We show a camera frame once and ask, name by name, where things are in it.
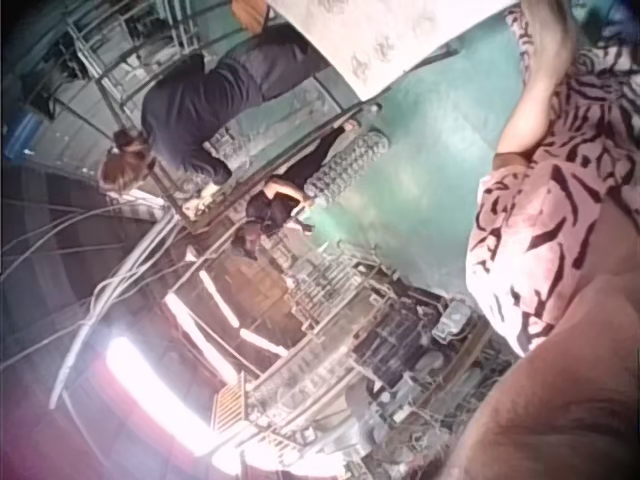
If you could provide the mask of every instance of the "dark t-shirt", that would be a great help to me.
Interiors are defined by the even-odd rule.
[[[205,73],[204,57],[195,54],[149,89],[142,102],[141,123],[162,160],[216,178],[221,161],[202,144],[242,111],[260,103],[259,87],[236,60],[223,57]]]
[[[280,230],[291,217],[291,212],[300,202],[289,195],[276,193],[269,199],[264,190],[260,190],[247,202],[245,210],[248,220],[259,220],[262,223],[262,233],[273,235]]]

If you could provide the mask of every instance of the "hand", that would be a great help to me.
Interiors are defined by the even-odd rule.
[[[305,237],[310,237],[313,234],[314,227],[313,225],[309,225],[307,223],[302,224],[302,233]]]

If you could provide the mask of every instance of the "tiger print fabric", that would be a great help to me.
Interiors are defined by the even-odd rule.
[[[519,8],[506,19],[526,82],[533,40]],[[601,43],[578,52],[529,166],[480,182],[467,286],[520,355],[544,340],[568,307],[605,195],[640,232],[640,69],[615,32],[607,27]]]

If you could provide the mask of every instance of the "pipe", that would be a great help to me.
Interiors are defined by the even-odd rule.
[[[132,271],[139,263],[149,254],[149,252],[155,247],[155,245],[162,240],[162,238],[169,233],[169,231],[176,225],[177,217],[173,214],[173,212],[166,213],[159,221],[156,223],[151,230],[142,238],[142,240],[136,245],[133,251],[125,258],[120,267],[116,270],[114,277],[120,277],[124,274]],[[109,307],[109,302],[114,295],[119,293],[119,287],[121,284],[126,281],[113,281],[107,284],[104,288],[102,294],[97,298],[95,303],[96,308],[89,313],[87,318],[82,321],[82,325],[80,330],[76,334],[76,337],[73,339],[73,343],[71,348],[67,352],[60,370],[58,371],[58,375],[56,377],[53,390],[51,391],[51,396],[49,397],[49,408],[55,408],[58,398],[62,393],[62,389],[64,388],[64,384],[71,373],[71,368],[80,353],[80,349],[84,345],[89,333],[93,326],[102,318],[102,315],[105,313],[103,309]]]

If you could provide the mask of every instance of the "brown hair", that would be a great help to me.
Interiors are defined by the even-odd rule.
[[[107,152],[98,170],[98,184],[103,192],[123,194],[147,178],[155,165],[155,158],[140,134],[118,130],[113,134],[113,141],[115,147]]]

